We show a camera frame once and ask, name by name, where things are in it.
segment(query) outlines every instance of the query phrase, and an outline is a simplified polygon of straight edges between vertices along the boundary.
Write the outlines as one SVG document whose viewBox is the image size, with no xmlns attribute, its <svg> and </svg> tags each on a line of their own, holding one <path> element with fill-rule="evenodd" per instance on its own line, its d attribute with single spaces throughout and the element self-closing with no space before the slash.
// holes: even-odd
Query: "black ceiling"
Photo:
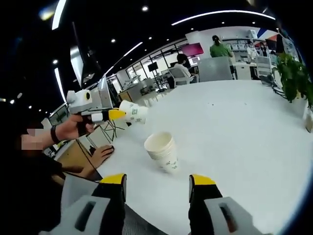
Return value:
<svg viewBox="0 0 313 235">
<path fill-rule="evenodd" d="M 13 0 L 10 1 L 12 6 L 7 9 L 12 14 L 4 19 L 8 24 L 5 26 L 6 46 L 2 50 L 4 63 L 1 64 L 0 97 L 15 99 L 15 105 L 31 105 L 40 118 L 44 117 L 44 113 L 38 113 L 39 109 L 52 112 L 63 102 L 53 72 L 54 59 L 59 60 L 57 66 L 65 95 L 68 90 L 79 89 L 78 83 L 73 82 L 75 75 L 69 57 L 70 47 L 77 44 L 72 22 L 88 64 L 84 71 L 88 73 L 95 71 L 92 61 L 86 56 L 89 49 L 94 51 L 101 73 L 104 73 L 129 49 L 143 42 L 114 67 L 111 73 L 115 73 L 120 67 L 126 68 L 148 52 L 169 43 L 167 38 L 170 42 L 183 38 L 191 31 L 190 28 L 204 30 L 221 27 L 222 21 L 225 22 L 223 26 L 276 28 L 275 21 L 271 19 L 239 13 L 205 16 L 171 26 L 171 23 L 186 17 L 215 10 L 262 11 L 252 8 L 245 0 L 67 0 L 60 27 L 52 31 L 52 18 L 42 21 L 38 13 L 55 1 L 29 2 L 15 3 Z M 144 5 L 149 7 L 148 12 L 141 11 Z M 116 43 L 111 43 L 112 38 L 116 39 Z M 20 92 L 23 96 L 17 100 Z"/>
</svg>

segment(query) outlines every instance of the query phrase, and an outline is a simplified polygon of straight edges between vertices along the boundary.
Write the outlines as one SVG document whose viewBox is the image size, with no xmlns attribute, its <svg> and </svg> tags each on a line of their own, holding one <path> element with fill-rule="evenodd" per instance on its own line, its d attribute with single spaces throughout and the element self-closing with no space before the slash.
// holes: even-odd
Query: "paper cup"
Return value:
<svg viewBox="0 0 313 235">
<path fill-rule="evenodd" d="M 161 132 L 150 135 L 145 141 L 144 147 L 160 169 L 168 173 L 177 171 L 177 150 L 170 133 Z"/>
<path fill-rule="evenodd" d="M 119 110 L 126 113 L 124 119 L 127 122 L 139 122 L 142 124 L 146 123 L 148 108 L 145 106 L 139 106 L 127 100 L 123 100 L 119 106 Z"/>
</svg>

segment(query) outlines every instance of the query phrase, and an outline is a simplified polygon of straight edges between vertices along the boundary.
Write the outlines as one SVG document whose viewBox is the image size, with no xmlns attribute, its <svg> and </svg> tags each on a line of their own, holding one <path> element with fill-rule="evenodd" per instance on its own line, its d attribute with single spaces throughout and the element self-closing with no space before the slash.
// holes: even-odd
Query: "held paper cup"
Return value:
<svg viewBox="0 0 313 235">
<path fill-rule="evenodd" d="M 119 110 L 126 113 L 124 119 L 127 122 L 139 122 L 142 124 L 146 123 L 146 118 L 148 114 L 148 108 L 144 106 L 139 106 L 135 103 L 131 103 L 127 100 L 123 100 L 119 106 Z"/>
<path fill-rule="evenodd" d="M 160 169 L 168 173 L 177 171 L 177 150 L 170 133 L 161 132 L 152 134 L 145 141 L 144 147 Z"/>
</svg>

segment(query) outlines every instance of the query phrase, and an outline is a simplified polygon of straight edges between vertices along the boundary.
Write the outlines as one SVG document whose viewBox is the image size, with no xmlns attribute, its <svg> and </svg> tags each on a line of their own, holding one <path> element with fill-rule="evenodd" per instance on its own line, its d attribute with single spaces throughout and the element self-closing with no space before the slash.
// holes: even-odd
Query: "black wrist strap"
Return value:
<svg viewBox="0 0 313 235">
<path fill-rule="evenodd" d="M 53 125 L 53 126 L 51 127 L 51 130 L 50 130 L 51 138 L 52 138 L 52 140 L 53 140 L 54 143 L 59 143 L 60 141 L 59 141 L 59 139 L 57 138 L 57 135 L 55 134 L 55 127 L 56 127 L 56 125 Z"/>
</svg>

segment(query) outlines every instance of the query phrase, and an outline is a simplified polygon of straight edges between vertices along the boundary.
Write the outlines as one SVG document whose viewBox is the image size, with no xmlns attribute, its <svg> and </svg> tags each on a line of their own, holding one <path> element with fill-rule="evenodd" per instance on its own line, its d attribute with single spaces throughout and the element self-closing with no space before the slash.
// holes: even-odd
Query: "white table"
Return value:
<svg viewBox="0 0 313 235">
<path fill-rule="evenodd" d="M 260 81 L 179 86 L 149 109 L 146 125 L 132 125 L 116 139 L 99 173 L 126 173 L 126 203 L 167 234 L 190 232 L 192 173 L 215 180 L 261 232 L 277 234 L 304 196 L 313 157 L 313 135 L 286 104 Z M 175 138 L 177 175 L 159 171 L 144 150 L 145 139 L 159 131 Z"/>
</svg>

